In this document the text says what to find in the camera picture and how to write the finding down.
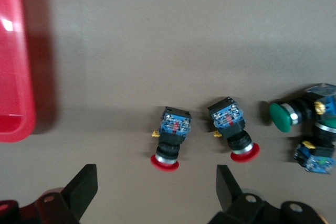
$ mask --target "gray surface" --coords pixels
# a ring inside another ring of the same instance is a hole
[[[1,145],[0,198],[27,204],[96,163],[82,223],[207,223],[220,210],[216,165],[227,164],[276,207],[303,201],[336,223],[335,174],[289,162],[300,127],[284,134],[260,116],[261,101],[334,83],[334,2],[25,0],[41,130]],[[248,164],[208,133],[206,107],[228,95],[261,147]],[[149,162],[165,105],[194,118],[172,174]]]

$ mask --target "screw hole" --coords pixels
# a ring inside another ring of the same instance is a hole
[[[8,204],[2,204],[0,205],[0,211],[6,210],[9,207]]]
[[[303,212],[303,209],[298,204],[290,204],[290,209],[292,209],[294,212]]]
[[[246,200],[250,203],[255,203],[257,202],[257,199],[253,196],[253,195],[247,195],[246,197]]]
[[[53,201],[54,200],[54,197],[53,196],[47,196],[44,198],[44,202],[47,203],[47,202],[50,202],[50,201]]]

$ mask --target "red plastic tray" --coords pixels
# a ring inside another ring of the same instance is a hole
[[[22,0],[0,0],[0,142],[17,142],[35,127]]]

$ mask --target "green button cap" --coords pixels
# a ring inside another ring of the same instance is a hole
[[[269,113],[271,115],[272,121],[279,130],[281,130],[282,132],[290,131],[292,119],[290,118],[290,114],[284,107],[278,105],[277,103],[273,103],[269,107]]]

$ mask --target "metal ring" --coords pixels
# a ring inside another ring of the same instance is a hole
[[[231,150],[231,151],[234,154],[242,154],[242,153],[245,153],[245,152],[249,152],[250,150],[252,150],[252,148],[253,148],[253,143],[250,143],[244,149],[241,149],[241,150]]]
[[[288,111],[289,116],[292,119],[292,125],[298,124],[299,123],[299,117],[296,114],[295,110],[287,103],[284,103],[281,106],[284,107]]]
[[[155,154],[155,159],[159,161],[160,163],[164,163],[168,165],[173,165],[177,161],[177,159],[167,159],[167,158],[159,156],[158,154]]]
[[[328,126],[325,126],[325,125],[320,124],[320,123],[315,123],[315,126],[318,127],[318,128],[320,128],[323,131],[328,131],[328,132],[331,132],[331,133],[336,133],[336,129],[328,127]]]

